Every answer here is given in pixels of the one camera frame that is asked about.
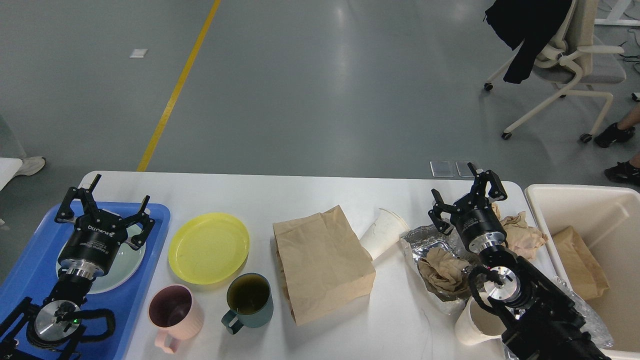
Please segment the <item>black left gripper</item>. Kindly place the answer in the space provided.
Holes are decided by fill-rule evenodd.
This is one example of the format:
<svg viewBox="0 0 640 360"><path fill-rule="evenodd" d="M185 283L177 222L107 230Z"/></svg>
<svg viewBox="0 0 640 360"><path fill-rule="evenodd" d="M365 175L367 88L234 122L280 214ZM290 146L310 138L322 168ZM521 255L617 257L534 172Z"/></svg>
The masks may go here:
<svg viewBox="0 0 640 360"><path fill-rule="evenodd" d="M155 220L146 213L150 201L148 194L142 199L138 212L126 218L98 208L93 191L101 177L101 174L96 174L89 188L69 187L57 210L55 223L74 225L74 230L57 258L59 277L106 276L121 244L128 244L133 251L138 251L146 244L153 230ZM79 217L71 209L71 204L76 199L80 201L83 210ZM141 232L130 236L128 228L135 224L141 226Z"/></svg>

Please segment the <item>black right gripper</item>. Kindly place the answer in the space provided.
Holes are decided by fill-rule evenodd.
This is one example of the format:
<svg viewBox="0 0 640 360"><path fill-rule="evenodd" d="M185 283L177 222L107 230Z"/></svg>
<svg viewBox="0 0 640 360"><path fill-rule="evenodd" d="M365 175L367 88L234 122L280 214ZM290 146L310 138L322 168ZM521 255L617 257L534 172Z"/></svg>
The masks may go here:
<svg viewBox="0 0 640 360"><path fill-rule="evenodd" d="M492 170L478 169L473 162L467 163L474 175L471 185L470 200L467 203L445 203L441 193L433 188L430 192L434 205L428 211L437 230L446 236L457 230L462 244L471 253L480 253L493 246L501 246L506 241L506 231L499 221L492 203L504 201L508 194L498 174ZM450 214L451 224L442 218L442 214Z"/></svg>

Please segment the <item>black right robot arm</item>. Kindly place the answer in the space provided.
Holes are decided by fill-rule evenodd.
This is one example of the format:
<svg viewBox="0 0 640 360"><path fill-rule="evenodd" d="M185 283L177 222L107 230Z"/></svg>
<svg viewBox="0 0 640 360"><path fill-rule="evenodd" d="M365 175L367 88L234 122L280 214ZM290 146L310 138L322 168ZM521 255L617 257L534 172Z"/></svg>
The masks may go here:
<svg viewBox="0 0 640 360"><path fill-rule="evenodd" d="M467 164L474 181L453 204L432 189L429 218L437 230L456 230L464 248L477 256L468 276L471 296L505 326L503 344L520 360L605 360L582 331L585 317L574 301L539 269L506 246L507 233L491 205L507 198L496 173Z"/></svg>

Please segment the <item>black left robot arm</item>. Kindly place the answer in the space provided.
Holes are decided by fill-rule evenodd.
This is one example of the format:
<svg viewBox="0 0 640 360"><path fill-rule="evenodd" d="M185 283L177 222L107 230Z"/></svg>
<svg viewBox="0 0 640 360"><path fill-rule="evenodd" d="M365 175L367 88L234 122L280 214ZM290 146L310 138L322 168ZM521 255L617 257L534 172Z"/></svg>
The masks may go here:
<svg viewBox="0 0 640 360"><path fill-rule="evenodd" d="M69 187L62 199L54 221L72 224L73 232L57 258L57 282L41 305L25 297L1 322L3 360L35 358L18 349L21 330L32 346L59 353L60 360L69 360L78 344L101 342L114 334L112 310L83 310L82 305L96 278L109 274L121 245L140 250L156 222L146 213L149 195L125 218L98 207L93 192L100 179L98 174L89 187Z"/></svg>

